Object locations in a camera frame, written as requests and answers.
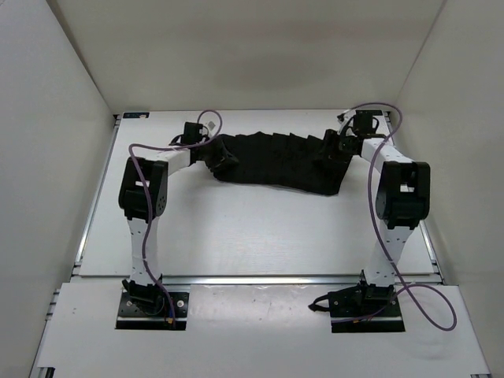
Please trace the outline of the black pleated skirt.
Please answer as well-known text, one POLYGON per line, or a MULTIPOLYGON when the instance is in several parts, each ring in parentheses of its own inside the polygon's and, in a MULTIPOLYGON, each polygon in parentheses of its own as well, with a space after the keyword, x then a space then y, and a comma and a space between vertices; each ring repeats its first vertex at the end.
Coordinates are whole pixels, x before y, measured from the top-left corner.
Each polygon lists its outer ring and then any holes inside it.
POLYGON ((295 134, 219 135, 239 165, 213 175, 228 183, 281 186, 318 195, 336 195, 349 163, 314 161, 322 139, 295 134))

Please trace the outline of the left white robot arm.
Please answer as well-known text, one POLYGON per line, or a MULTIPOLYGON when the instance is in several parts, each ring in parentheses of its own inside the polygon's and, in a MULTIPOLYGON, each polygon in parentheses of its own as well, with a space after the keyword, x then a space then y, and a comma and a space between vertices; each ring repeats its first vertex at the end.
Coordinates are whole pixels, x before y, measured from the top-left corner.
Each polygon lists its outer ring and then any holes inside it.
POLYGON ((158 223, 168 202, 169 177, 213 156, 219 163, 233 162, 218 139, 222 126, 222 122, 187 122, 183 133, 166 147, 142 143, 128 147, 118 202, 131 236, 132 268, 122 285, 129 300, 148 317, 161 315, 170 324, 177 318, 158 264, 158 223))

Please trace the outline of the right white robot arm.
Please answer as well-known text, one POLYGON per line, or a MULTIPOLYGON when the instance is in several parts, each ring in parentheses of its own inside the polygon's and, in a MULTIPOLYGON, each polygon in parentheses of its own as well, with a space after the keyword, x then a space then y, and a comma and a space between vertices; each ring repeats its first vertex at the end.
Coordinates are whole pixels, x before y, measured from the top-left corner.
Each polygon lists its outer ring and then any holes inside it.
POLYGON ((390 135, 380 134, 373 113, 349 109, 338 121, 339 151, 366 160, 369 173, 380 175, 377 190, 367 190, 376 245, 355 286, 316 298, 309 309, 330 313, 338 322, 397 317, 395 284, 404 280, 398 262, 408 238, 429 213, 431 169, 401 153, 390 135))

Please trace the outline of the left blue table label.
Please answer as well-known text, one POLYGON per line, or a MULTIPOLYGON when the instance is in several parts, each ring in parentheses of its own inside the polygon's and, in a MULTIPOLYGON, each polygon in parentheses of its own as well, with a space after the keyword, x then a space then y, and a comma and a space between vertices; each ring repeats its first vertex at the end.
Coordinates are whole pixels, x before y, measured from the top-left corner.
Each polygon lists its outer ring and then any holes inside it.
POLYGON ((149 112, 125 112, 122 115, 123 119, 146 119, 150 116, 149 112))

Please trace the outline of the front aluminium rail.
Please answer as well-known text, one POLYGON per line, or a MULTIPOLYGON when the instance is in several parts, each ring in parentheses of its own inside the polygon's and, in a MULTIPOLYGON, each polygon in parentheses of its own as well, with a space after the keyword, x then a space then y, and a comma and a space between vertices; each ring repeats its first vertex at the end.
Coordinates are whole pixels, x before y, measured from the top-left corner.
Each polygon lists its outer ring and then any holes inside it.
POLYGON ((301 275, 301 276, 164 276, 163 284, 182 285, 338 285, 356 284, 359 276, 301 275))

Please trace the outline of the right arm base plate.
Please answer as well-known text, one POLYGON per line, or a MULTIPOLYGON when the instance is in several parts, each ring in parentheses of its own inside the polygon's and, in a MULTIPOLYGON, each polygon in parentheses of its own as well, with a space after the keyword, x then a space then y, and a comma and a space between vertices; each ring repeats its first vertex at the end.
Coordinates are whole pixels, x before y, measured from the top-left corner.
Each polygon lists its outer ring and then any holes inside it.
POLYGON ((308 308, 329 313, 332 333, 398 333, 406 326, 397 300, 368 300, 356 287, 329 291, 308 308))

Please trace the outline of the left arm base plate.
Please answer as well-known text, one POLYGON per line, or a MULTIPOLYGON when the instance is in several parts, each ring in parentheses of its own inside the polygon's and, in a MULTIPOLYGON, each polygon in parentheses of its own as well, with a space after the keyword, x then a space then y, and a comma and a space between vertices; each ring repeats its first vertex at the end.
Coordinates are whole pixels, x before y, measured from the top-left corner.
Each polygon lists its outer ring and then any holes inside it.
POLYGON ((139 331, 185 331, 190 304, 190 293, 172 291, 175 318, 172 318, 169 304, 162 300, 157 309, 141 309, 124 289, 117 310, 115 329, 139 331))

